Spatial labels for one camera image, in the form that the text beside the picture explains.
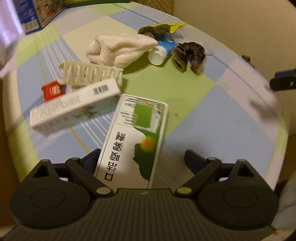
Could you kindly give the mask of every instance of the cardboard box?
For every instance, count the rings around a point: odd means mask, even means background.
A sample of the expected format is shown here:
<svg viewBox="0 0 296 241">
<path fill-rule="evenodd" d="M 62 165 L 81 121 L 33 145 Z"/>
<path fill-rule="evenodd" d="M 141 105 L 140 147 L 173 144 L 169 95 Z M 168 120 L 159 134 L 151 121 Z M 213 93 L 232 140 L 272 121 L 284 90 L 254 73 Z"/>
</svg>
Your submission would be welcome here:
<svg viewBox="0 0 296 241">
<path fill-rule="evenodd" d="M 43 135 L 114 111 L 121 91 L 114 78 L 88 85 L 30 111 L 30 126 Z"/>
<path fill-rule="evenodd" d="M 41 30 L 64 9 L 63 0 L 13 0 L 26 34 Z"/>
<path fill-rule="evenodd" d="M 114 191 L 151 188 L 167 113 L 167 103 L 123 94 L 94 176 Z"/>
</svg>

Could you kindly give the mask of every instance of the red packet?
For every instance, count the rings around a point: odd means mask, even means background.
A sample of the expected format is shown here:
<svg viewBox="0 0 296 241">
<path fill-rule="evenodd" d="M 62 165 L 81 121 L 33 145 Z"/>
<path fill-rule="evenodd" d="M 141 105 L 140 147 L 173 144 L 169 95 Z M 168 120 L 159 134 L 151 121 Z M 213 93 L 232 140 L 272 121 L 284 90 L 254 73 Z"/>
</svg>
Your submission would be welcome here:
<svg viewBox="0 0 296 241">
<path fill-rule="evenodd" d="M 42 86 L 44 102 L 57 98 L 65 94 L 65 87 L 60 85 L 57 81 L 50 82 L 47 85 Z"/>
</svg>

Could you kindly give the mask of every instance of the tablecloth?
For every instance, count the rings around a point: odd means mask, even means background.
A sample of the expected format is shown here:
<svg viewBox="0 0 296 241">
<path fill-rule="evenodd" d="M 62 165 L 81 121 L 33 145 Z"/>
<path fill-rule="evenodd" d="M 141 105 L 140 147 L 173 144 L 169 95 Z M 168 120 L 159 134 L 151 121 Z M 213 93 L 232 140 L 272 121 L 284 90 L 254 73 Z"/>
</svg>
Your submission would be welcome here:
<svg viewBox="0 0 296 241">
<path fill-rule="evenodd" d="M 179 19 L 137 3 L 98 4 L 62 11 L 42 31 L 21 37 L 4 77 L 3 105 L 8 142 L 22 180 L 40 159 L 52 163 L 83 157 L 101 148 L 113 113 L 90 119 L 48 137 L 30 128 L 30 109 L 43 103 L 41 86 L 62 75 L 64 59 L 89 60 L 85 51 L 98 34 L 136 33 L 156 23 Z M 241 57 L 207 34 L 211 43 L 199 76 L 178 71 L 171 58 L 161 67 L 147 55 L 124 70 L 125 93 L 169 104 L 154 188 L 177 188 L 193 176 L 184 153 L 223 162 L 248 160 L 274 188 L 283 162 L 287 137 L 286 112 L 268 82 Z"/>
</svg>

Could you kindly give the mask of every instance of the yellow package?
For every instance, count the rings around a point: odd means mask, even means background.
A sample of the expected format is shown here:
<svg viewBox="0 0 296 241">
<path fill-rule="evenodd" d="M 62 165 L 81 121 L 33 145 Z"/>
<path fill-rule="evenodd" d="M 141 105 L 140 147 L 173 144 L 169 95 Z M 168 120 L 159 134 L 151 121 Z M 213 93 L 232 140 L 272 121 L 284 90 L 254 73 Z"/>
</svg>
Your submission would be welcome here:
<svg viewBox="0 0 296 241">
<path fill-rule="evenodd" d="M 145 32 L 150 32 L 152 34 L 164 34 L 166 32 L 170 32 L 172 34 L 178 27 L 184 26 L 185 24 L 187 23 L 159 23 L 140 28 L 138 34 L 143 34 Z"/>
</svg>

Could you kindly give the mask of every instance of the green rectangle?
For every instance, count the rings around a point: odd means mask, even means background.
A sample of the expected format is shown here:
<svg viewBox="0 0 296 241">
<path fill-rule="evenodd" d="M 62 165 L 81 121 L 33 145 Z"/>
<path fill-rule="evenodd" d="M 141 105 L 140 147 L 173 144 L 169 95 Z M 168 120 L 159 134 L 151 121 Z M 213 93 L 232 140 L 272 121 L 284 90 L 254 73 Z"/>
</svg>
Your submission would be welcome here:
<svg viewBox="0 0 296 241">
<path fill-rule="evenodd" d="M 152 107 L 143 104 L 136 104 L 134 113 L 137 115 L 135 122 L 136 126 L 145 128 L 150 126 Z"/>
</svg>

